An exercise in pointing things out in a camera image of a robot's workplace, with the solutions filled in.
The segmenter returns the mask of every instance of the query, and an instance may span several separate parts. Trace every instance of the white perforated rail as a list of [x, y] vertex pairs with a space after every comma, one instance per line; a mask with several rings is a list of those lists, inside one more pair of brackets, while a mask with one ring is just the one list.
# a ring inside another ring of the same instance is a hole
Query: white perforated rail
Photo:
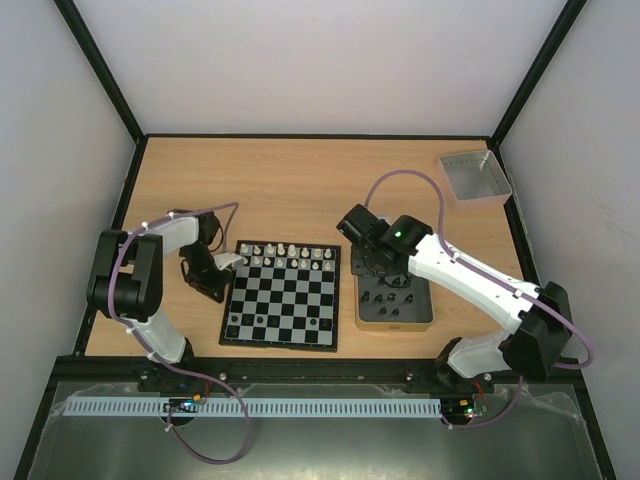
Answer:
[[[342, 417], [342, 418], [440, 418], [440, 400], [430, 399], [244, 399], [252, 417]], [[75, 397], [65, 416], [157, 417], [169, 409], [168, 398]], [[176, 416], [241, 417], [237, 400], [210, 398], [204, 405], [185, 407]]]

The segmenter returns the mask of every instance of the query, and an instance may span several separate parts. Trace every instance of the purple cable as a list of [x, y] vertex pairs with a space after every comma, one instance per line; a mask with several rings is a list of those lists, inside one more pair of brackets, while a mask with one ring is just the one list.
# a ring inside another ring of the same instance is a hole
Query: purple cable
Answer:
[[131, 322], [125, 320], [124, 318], [121, 318], [116, 313], [115, 303], [114, 303], [114, 293], [115, 293], [115, 288], [116, 288], [116, 280], [117, 280], [117, 277], [118, 277], [118, 272], [120, 271], [120, 267], [122, 266], [122, 262], [124, 261], [124, 257], [125, 257], [125, 255], [127, 253], [127, 250], [129, 249], [129, 247], [131, 246], [131, 244], [133, 243], [133, 241], [135, 240], [135, 238], [137, 236], [142, 235], [147, 230], [150, 230], [152, 228], [156, 228], [156, 227], [159, 227], [161, 225], [164, 225], [165, 223], [168, 223], [173, 219], [201, 215], [203, 213], [214, 212], [216, 210], [222, 210], [224, 208], [229, 208], [229, 207], [233, 207], [233, 211], [231, 212], [231, 214], [229, 215], [229, 218], [227, 220], [227, 223], [226, 223], [226, 226], [225, 226], [225, 231], [224, 231], [224, 237], [222, 239], [223, 250], [226, 251], [226, 248], [227, 248], [227, 233], [229, 232], [229, 226], [231, 224], [231, 220], [233, 219], [233, 216], [235, 215], [235, 213], [238, 210], [238, 208], [240, 207], [240, 204], [238, 202], [227, 203], [227, 204], [224, 204], [224, 205], [219, 205], [217, 207], [206, 208], [206, 209], [203, 209], [203, 210], [197, 210], [197, 211], [188, 212], [188, 213], [167, 215], [165, 217], [162, 217], [162, 218], [159, 218], [157, 220], [154, 220], [153, 222], [150, 222], [146, 226], [142, 226], [142, 227], [134, 230], [133, 232], [130, 232], [129, 236], [124, 241], [124, 243], [120, 247], [120, 250], [118, 251], [118, 256], [116, 257], [116, 261], [115, 261], [115, 263], [113, 265], [113, 270], [111, 272], [111, 278], [109, 279], [109, 290], [108, 290], [108, 293], [107, 293], [107, 309], [109, 311], [109, 315], [111, 316], [111, 318], [113, 318], [118, 323], [121, 323], [122, 325], [126, 326], [127, 328], [132, 329], [133, 330], [133, 336], [136, 338], [136, 340], [138, 340], [140, 345], [142, 345], [142, 347], [147, 351], [147, 353], [153, 355], [153, 358], [155, 358], [158, 361], [158, 363], [162, 364], [164, 367], [166, 367], [167, 369], [169, 369], [169, 370], [171, 370], [171, 371], [173, 371], [175, 373], [179, 373], [181, 375], [187, 375], [187, 376], [190, 376], [190, 377], [200, 378], [200, 379], [203, 379], [203, 380], [206, 380], [206, 381], [213, 382], [216, 385], [220, 385], [222, 388], [224, 388], [229, 393], [231, 393], [238, 400], [238, 402], [240, 403], [240, 406], [242, 407], [242, 412], [244, 413], [244, 417], [245, 417], [245, 419], [247, 421], [247, 434], [245, 436], [245, 439], [244, 439], [244, 442], [243, 442], [242, 446], [240, 447], [240, 450], [238, 450], [238, 452], [235, 455], [233, 455], [232, 457], [227, 458], [225, 460], [216, 460], [214, 458], [209, 458], [209, 457], [206, 457], [206, 456], [196, 452], [180, 436], [180, 434], [176, 431], [176, 429], [173, 428], [173, 424], [171, 423], [171, 417], [172, 417], [172, 413], [173, 412], [170, 411], [168, 416], [167, 416], [168, 428], [171, 428], [173, 434], [178, 439], [178, 441], [180, 441], [180, 443], [182, 444], [184, 449], [190, 455], [192, 455], [193, 457], [197, 458], [198, 460], [200, 460], [202, 462], [205, 462], [205, 463], [208, 463], [208, 464], [211, 464], [211, 465], [226, 465], [228, 463], [235, 462], [236, 460], [242, 458], [247, 453], [247, 451], [249, 450], [249, 447], [251, 445], [251, 440], [253, 438], [253, 424], [251, 422], [251, 417], [249, 416], [249, 410], [247, 409], [247, 405], [244, 403], [244, 400], [242, 399], [242, 397], [240, 395], [238, 395], [238, 392], [236, 392], [233, 388], [231, 388], [229, 385], [227, 385], [226, 383], [222, 382], [221, 380], [218, 380], [217, 378], [214, 378], [214, 377], [212, 377], [210, 375], [206, 375], [204, 373], [192, 372], [192, 371], [189, 371], [189, 370], [183, 370], [181, 368], [175, 367], [175, 366], [171, 365], [169, 362], [167, 362], [160, 355], [155, 353], [153, 351], [153, 348], [151, 348], [151, 346], [145, 341], [145, 339], [133, 328], [133, 324]]
[[509, 413], [511, 410], [513, 410], [513, 407], [515, 407], [516, 402], [518, 401], [518, 398], [520, 397], [520, 394], [522, 393], [522, 387], [524, 385], [524, 378], [522, 378], [522, 376], [518, 379], [518, 386], [516, 387], [516, 392], [513, 394], [513, 397], [511, 398], [511, 401], [509, 402], [509, 404], [505, 407], [505, 409], [503, 411], [501, 411], [498, 415], [496, 415], [495, 417], [487, 420], [486, 422], [482, 422], [482, 423], [474, 423], [471, 425], [453, 425], [449, 422], [449, 420], [447, 420], [444, 415], [442, 416], [442, 422], [450, 429], [452, 430], [468, 430], [470, 428], [478, 428], [478, 427], [487, 427], [493, 423], [496, 423], [498, 420], [502, 420], [504, 417], [507, 416], [507, 413]]
[[[376, 191], [376, 189], [378, 188], [378, 186], [384, 180], [386, 180], [389, 177], [393, 177], [395, 175], [404, 175], [404, 174], [406, 174], [406, 175], [415, 175], [417, 177], [422, 178], [423, 180], [426, 180], [433, 187], [433, 189], [436, 191], [436, 194], [438, 195], [438, 202], [440, 204], [439, 209], [438, 209], [438, 239], [440, 241], [440, 245], [442, 246], [442, 249], [447, 253], [447, 255], [449, 255], [449, 257], [453, 258], [453, 255], [454, 255], [455, 252], [451, 249], [449, 244], [444, 239], [444, 197], [442, 195], [442, 190], [440, 190], [440, 187], [438, 187], [438, 184], [431, 177], [429, 177], [429, 176], [425, 175], [424, 173], [419, 172], [417, 170], [393, 170], [393, 171], [391, 171], [389, 173], [385, 173], [382, 177], [380, 177], [376, 181], [376, 183], [373, 184], [373, 186], [371, 187], [371, 190], [369, 190], [369, 194], [367, 195], [367, 199], [364, 202], [364, 206], [365, 207], [369, 206], [369, 203], [371, 202], [371, 197], [373, 196], [373, 194]], [[495, 283], [496, 285], [499, 285], [500, 287], [504, 288], [505, 290], [507, 290], [508, 292], [510, 292], [512, 294], [515, 293], [518, 290], [513, 285], [510, 285], [509, 283], [503, 281], [500, 278], [494, 277], [491, 273], [482, 270], [481, 268], [473, 265], [472, 263], [468, 262], [467, 260], [465, 260], [462, 257], [458, 257], [458, 259], [456, 261], [460, 265], [468, 268], [472, 272], [474, 272], [477, 275], [480, 275], [481, 277], [483, 277], [483, 278]], [[580, 339], [580, 341], [582, 342], [582, 344], [584, 345], [585, 349], [587, 350], [587, 359], [584, 362], [577, 363], [577, 364], [556, 363], [556, 365], [555, 365], [556, 367], [564, 368], [566, 370], [580, 370], [581, 368], [586, 368], [586, 367], [588, 367], [589, 365], [591, 365], [593, 363], [593, 346], [591, 345], [591, 342], [589, 341], [589, 339], [580, 330], [578, 330], [569, 320], [564, 318], [562, 315], [560, 315], [558, 312], [556, 312], [553, 308], [545, 305], [544, 303], [542, 303], [537, 298], [534, 298], [531, 295], [528, 295], [526, 293], [522, 294], [522, 298], [524, 298], [528, 302], [532, 303], [536, 307], [540, 308], [541, 310], [544, 310], [546, 313], [548, 313], [553, 318], [555, 318], [564, 327], [566, 327], [567, 330], [569, 330], [576, 337], [578, 337]]]

